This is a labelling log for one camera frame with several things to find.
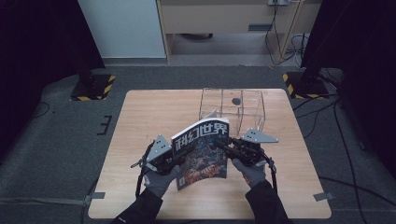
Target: magazine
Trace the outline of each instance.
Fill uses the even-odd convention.
[[[216,141],[228,144],[229,121],[227,119],[201,119],[172,137],[174,156],[185,150],[185,162],[180,166],[177,190],[206,178],[227,176],[227,156],[217,148]]]

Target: white wall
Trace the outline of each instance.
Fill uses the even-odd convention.
[[[165,58],[155,0],[78,0],[102,58]]]

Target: wooden table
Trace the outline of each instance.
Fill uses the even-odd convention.
[[[279,140],[262,147],[276,163],[278,194],[288,216],[330,217],[328,202],[317,202],[313,196],[323,189],[287,94],[278,89],[261,91],[266,113],[262,131]],[[140,169],[131,169],[131,164],[142,157],[158,134],[170,142],[173,134],[197,121],[201,94],[202,90],[127,93],[95,190],[104,192],[105,198],[92,200],[91,218],[113,218],[134,202]],[[230,160],[228,165],[226,179],[201,180],[181,191],[172,182],[158,219],[254,218],[245,198],[249,187]],[[268,168],[266,173],[271,182]]]

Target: gray carpet floor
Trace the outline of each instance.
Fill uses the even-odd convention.
[[[55,198],[83,200],[98,178],[125,94],[129,90],[154,89],[286,89],[282,75],[298,71],[287,66],[128,66],[108,67],[95,74],[116,76],[109,95],[102,101],[70,101],[78,81],[72,76],[48,85],[33,118],[26,125],[7,159],[0,166],[0,198]],[[335,93],[327,85],[330,93]],[[396,202],[396,180],[374,152],[361,150],[342,102],[337,96],[312,100],[295,110],[306,136],[309,153],[320,177],[352,184],[346,148],[337,128],[339,120],[359,187]],[[292,107],[306,100],[290,99]],[[112,116],[107,133],[101,123]],[[321,178],[325,191],[332,192],[332,217],[294,219],[295,223],[364,223],[354,188]],[[395,223],[396,207],[374,194],[359,190],[361,211],[367,223]],[[84,223],[108,223],[88,217]],[[80,205],[1,203],[0,223],[80,223]],[[253,223],[251,220],[159,220],[159,223]]]

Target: metal bracket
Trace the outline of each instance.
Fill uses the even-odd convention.
[[[256,129],[250,128],[242,136],[242,139],[250,143],[277,143],[279,142],[277,138],[274,138],[265,133],[259,132]]]
[[[155,139],[154,145],[152,145],[151,147],[146,161],[154,160],[155,158],[161,156],[163,153],[169,151],[171,148],[172,146],[166,141],[163,135],[158,135]]]
[[[327,199],[327,201],[329,201],[331,199],[334,199],[335,196],[334,196],[334,194],[332,194],[332,192],[328,192],[328,193],[323,192],[323,193],[319,193],[319,194],[314,194],[314,198],[315,198],[315,200],[317,200],[317,202],[325,200],[325,199]]]
[[[104,192],[93,192],[92,195],[85,195],[84,200],[82,203],[84,205],[90,205],[92,199],[104,199],[105,193]]]

